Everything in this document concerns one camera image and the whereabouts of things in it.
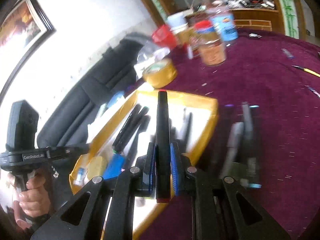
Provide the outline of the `bare left hand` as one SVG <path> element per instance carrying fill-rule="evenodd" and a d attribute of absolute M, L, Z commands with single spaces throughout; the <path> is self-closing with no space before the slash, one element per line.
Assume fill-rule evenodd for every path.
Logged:
<path fill-rule="evenodd" d="M 5 239 L 29 239 L 49 218 L 50 199 L 45 189 L 44 170 L 26 182 L 27 191 L 16 190 L 17 178 L 8 173 L 7 183 L 14 195 L 12 207 L 1 210 L 1 233 Z"/>

